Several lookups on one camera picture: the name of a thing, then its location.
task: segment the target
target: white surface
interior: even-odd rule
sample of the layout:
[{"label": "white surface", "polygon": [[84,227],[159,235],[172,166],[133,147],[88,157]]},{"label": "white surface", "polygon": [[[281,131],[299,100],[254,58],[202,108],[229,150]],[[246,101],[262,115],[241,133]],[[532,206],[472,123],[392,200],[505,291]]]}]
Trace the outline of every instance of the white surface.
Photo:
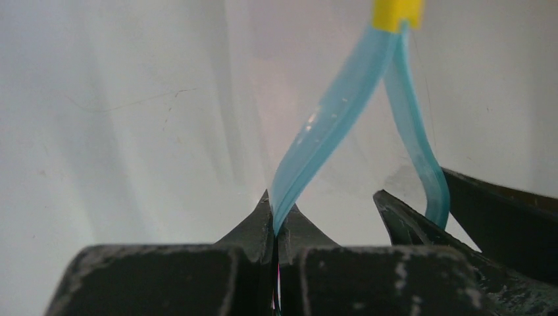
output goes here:
[{"label": "white surface", "polygon": [[[0,315],[39,315],[86,245],[228,232],[368,12],[368,0],[2,1]],[[558,196],[557,15],[552,0],[427,2],[411,55],[443,166]],[[342,244],[387,244],[372,194],[425,203],[398,141],[382,88],[304,214]]]}]

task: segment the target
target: yellow object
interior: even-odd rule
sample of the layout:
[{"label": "yellow object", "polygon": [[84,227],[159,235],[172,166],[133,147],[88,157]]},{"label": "yellow object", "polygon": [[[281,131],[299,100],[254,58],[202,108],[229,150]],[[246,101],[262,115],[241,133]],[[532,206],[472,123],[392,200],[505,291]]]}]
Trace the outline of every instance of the yellow object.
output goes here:
[{"label": "yellow object", "polygon": [[408,20],[412,28],[420,28],[422,0],[374,0],[372,26],[382,31],[399,33],[401,22]]}]

